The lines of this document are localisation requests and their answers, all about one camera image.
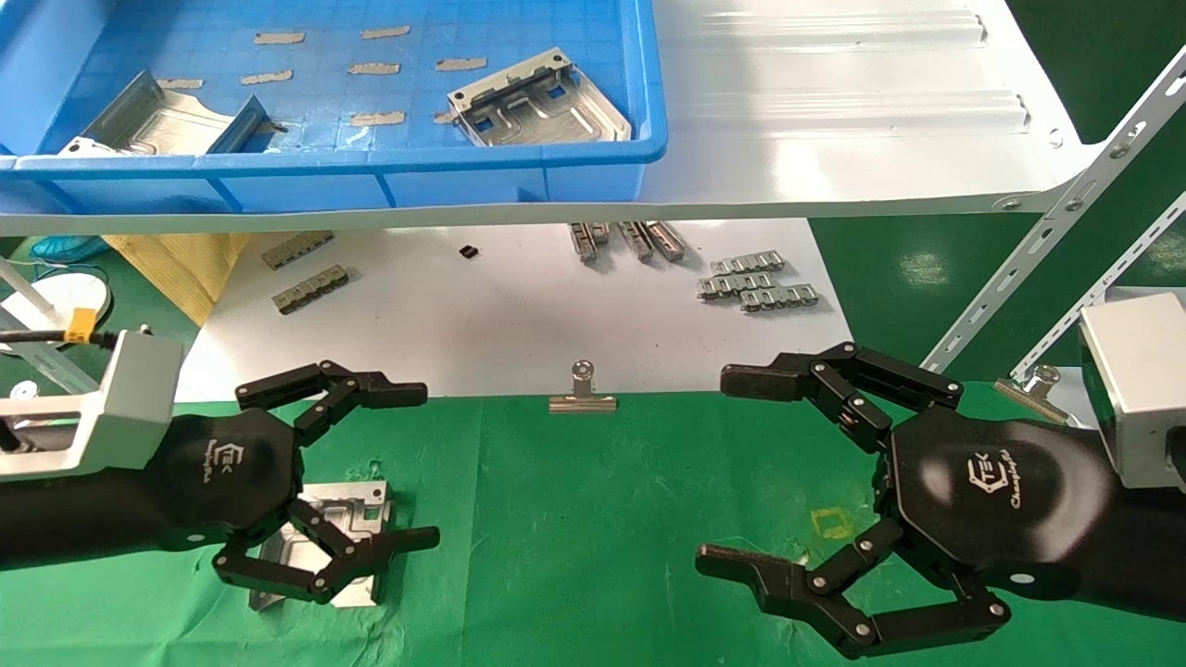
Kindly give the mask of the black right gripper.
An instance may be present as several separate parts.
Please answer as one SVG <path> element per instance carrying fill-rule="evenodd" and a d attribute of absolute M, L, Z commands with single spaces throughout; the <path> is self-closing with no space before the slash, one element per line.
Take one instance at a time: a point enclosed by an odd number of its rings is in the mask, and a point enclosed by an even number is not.
<path fill-rule="evenodd" d="M 1083 592 L 1080 550 L 1118 487 L 1092 431 L 962 415 L 954 412 L 959 383 L 854 342 L 816 354 L 780 352 L 767 366 L 723 366 L 720 390 L 808 401 L 863 452 L 887 450 L 887 514 L 897 521 L 878 521 L 817 568 L 699 546 L 699 573 L 750 587 L 763 614 L 804 622 L 856 660 L 990 636 L 1012 612 L 986 586 L 1020 596 Z M 923 413 L 892 430 L 890 414 L 868 394 Z M 898 546 L 924 578 L 951 587 L 954 602 L 876 615 L 852 605 L 848 587 Z"/>

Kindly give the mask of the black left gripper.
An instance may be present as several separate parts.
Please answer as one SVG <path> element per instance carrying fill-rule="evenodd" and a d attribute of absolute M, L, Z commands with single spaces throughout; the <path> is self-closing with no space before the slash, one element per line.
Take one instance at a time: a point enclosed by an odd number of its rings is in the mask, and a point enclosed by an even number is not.
<path fill-rule="evenodd" d="M 332 362 L 280 371 L 240 385 L 234 396 L 246 412 L 178 415 L 153 457 L 154 498 L 164 519 L 161 548 L 225 544 L 213 571 L 228 585 L 327 604 L 355 579 L 384 573 L 398 553 L 431 550 L 439 528 L 394 529 L 353 539 L 305 498 L 300 447 L 314 442 L 356 407 L 402 409 L 427 402 L 423 383 L 391 383 L 381 371 L 351 371 Z M 292 428 L 264 409 L 318 398 Z M 329 557 L 313 573 L 253 558 L 285 520 Z"/>

